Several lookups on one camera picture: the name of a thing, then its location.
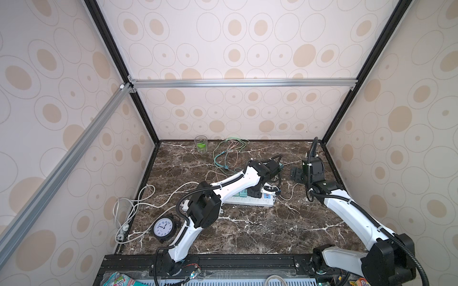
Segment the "teal charger plug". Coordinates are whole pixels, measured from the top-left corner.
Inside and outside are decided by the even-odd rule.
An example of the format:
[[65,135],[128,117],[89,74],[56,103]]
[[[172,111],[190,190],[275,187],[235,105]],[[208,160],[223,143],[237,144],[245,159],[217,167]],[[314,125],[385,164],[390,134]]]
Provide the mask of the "teal charger plug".
[[239,197],[245,198],[245,197],[247,197],[247,196],[248,196],[248,192],[247,192],[246,189],[243,190],[243,191],[241,191],[241,192],[239,193]]

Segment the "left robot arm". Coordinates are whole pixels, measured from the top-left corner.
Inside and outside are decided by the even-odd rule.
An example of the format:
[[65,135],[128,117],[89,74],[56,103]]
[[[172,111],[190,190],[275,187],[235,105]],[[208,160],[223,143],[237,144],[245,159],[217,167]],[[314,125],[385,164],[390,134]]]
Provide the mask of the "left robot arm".
[[184,195],[175,206],[177,215],[184,219],[183,226],[169,246],[156,250],[153,269],[168,275],[177,274],[195,240],[205,228],[216,222],[221,206],[232,196],[244,190],[248,197],[255,199],[278,193],[277,187],[272,191],[264,187],[281,177],[282,157],[278,154],[268,160],[252,158],[233,176],[212,184],[202,181],[194,191]]

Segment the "multicolour white power strip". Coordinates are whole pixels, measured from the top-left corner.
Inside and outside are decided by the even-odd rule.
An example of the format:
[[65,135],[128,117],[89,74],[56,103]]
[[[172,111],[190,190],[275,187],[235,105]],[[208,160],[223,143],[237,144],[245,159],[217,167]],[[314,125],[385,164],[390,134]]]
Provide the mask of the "multicolour white power strip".
[[239,197],[239,194],[236,194],[230,198],[228,198],[224,204],[236,204],[236,205],[243,205],[243,206],[261,206],[261,207],[273,207],[274,205],[274,197],[270,194],[262,193],[261,199],[256,199],[253,197]]

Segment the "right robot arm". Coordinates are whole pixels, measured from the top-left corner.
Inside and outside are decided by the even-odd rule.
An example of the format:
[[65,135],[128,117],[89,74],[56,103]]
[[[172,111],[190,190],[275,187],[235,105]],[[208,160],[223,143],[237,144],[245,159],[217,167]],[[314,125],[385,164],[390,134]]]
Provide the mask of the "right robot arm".
[[314,270],[339,268],[365,278],[372,286],[400,286],[420,277],[422,285],[429,278],[415,256],[415,244],[406,234],[398,234],[383,225],[358,205],[336,181],[327,180],[324,163],[313,139],[302,161],[302,168],[291,170],[292,179],[305,185],[307,200],[318,200],[335,212],[359,237],[366,252],[324,245],[314,249]]

